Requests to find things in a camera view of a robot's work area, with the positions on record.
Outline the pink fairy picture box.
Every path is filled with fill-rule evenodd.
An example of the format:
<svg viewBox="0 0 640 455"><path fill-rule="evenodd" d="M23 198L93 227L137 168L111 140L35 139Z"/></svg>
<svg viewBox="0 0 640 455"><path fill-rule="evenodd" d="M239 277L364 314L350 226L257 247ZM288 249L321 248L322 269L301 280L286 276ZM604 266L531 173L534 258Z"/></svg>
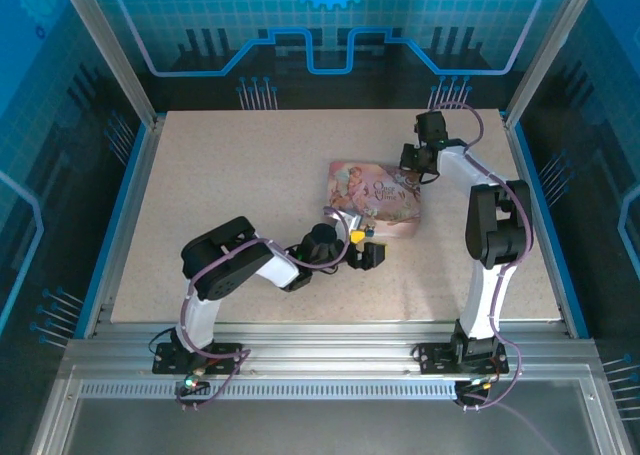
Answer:
<svg viewBox="0 0 640 455"><path fill-rule="evenodd" d="M376 237L411 238L421 221L420 175L388 164L333 161L328 204L361 217L360 229Z"/></svg>

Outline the slotted aluminium strip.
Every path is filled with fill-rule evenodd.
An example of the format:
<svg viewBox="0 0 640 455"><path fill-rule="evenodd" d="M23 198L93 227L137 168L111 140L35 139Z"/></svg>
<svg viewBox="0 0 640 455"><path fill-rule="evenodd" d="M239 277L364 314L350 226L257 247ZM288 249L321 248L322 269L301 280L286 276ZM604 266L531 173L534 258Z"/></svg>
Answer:
<svg viewBox="0 0 640 455"><path fill-rule="evenodd" d="M173 399L178 381L85 382L84 399ZM222 400L445 400L457 398L453 381L438 380L233 380Z"/></svg>

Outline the blue table edge strip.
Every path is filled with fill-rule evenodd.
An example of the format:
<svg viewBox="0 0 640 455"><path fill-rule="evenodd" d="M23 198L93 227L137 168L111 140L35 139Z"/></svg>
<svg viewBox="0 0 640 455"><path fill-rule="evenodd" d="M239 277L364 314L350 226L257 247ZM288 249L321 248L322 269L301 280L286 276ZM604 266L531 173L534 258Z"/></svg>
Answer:
<svg viewBox="0 0 640 455"><path fill-rule="evenodd" d="M569 267L564 256L549 205L543 193L542 182L524 131L517 123L512 129L514 142L520 150L522 171L529 177L535 194L534 215L537 240L549 272L554 294L567 330L573 338L588 339L589 332Z"/></svg>
<svg viewBox="0 0 640 455"><path fill-rule="evenodd" d="M147 128L144 125L140 125L140 128L138 129L134 139L130 159L125 167L124 175L120 183L109 223L107 225L107 229L90 279L87 293L84 298L80 315L76 323L75 331L72 335L73 339L83 339L86 337L87 333L91 331L91 329L89 328L91 313L96 304L104 269L107 266L108 256L116 236L116 229L121 218L127 193L129 191L129 185L136 168L142 145L145 142L146 135Z"/></svg>

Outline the dark grey metal panel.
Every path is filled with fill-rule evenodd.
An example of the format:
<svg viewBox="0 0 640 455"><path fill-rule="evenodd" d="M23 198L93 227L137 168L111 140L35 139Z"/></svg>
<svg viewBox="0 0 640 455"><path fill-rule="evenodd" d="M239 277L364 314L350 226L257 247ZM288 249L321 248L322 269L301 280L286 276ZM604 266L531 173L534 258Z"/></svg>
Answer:
<svg viewBox="0 0 640 455"><path fill-rule="evenodd" d="M447 401L80 402L64 455L601 455L573 382L521 382L502 406Z"/></svg>

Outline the aluminium table frame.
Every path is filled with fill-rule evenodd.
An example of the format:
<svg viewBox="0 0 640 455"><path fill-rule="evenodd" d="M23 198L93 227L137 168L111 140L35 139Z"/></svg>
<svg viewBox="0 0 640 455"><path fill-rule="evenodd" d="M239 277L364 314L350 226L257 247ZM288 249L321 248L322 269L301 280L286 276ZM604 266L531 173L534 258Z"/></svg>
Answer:
<svg viewBox="0 0 640 455"><path fill-rule="evenodd" d="M326 122L333 134L357 140L371 135L387 140L400 124L399 110L171 111L161 117L145 142L116 229L98 301L113 306L125 279L126 261L146 223L144 208L159 182L160 168L176 152L193 152L207 137L255 134L269 145L270 155L288 157L289 142L276 144L278 134L299 134L305 141L318 136L307 117ZM535 194L533 194L534 215ZM537 240L539 254L544 261ZM92 318L97 334L68 344L30 455L64 455L80 402L80 389L94 381L174 381L143 368L142 339L152 323L105 324ZM378 321L347 323L225 322L222 339L248 345L251 355L242 380L438 380L422 375L410 357L421 340L440 341L452 329L445 321ZM582 395L601 455L634 455L622 417L605 381L596 344L573 338L562 319L519 319L505 324L507 334L523 353L523 382L575 383Z"/></svg>

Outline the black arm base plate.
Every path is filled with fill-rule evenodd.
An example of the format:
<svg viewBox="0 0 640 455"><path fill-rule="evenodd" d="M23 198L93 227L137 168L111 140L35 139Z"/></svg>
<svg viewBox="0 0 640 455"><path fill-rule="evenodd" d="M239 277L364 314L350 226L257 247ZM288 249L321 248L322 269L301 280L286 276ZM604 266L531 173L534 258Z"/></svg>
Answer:
<svg viewBox="0 0 640 455"><path fill-rule="evenodd" d="M242 350L239 343L214 343L215 355L232 354L231 358L213 359L187 351L181 346L166 342L156 347L151 371L158 375L190 375L203 371L205 375L229 375L239 361Z"/></svg>
<svg viewBox="0 0 640 455"><path fill-rule="evenodd" d="M503 344L480 355L457 355L448 343L417 344L411 356L422 375L506 375L509 362Z"/></svg>

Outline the aluminium corner post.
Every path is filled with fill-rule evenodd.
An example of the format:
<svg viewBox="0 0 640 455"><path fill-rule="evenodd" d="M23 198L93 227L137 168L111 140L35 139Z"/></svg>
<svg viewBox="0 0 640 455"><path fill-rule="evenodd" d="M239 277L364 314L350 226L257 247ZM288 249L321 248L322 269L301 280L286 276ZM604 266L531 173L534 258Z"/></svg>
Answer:
<svg viewBox="0 0 640 455"><path fill-rule="evenodd" d="M98 0L70 0L142 124L153 130L158 115Z"/></svg>
<svg viewBox="0 0 640 455"><path fill-rule="evenodd" d="M563 0L507 107L506 128L514 128L519 122L588 1Z"/></svg>

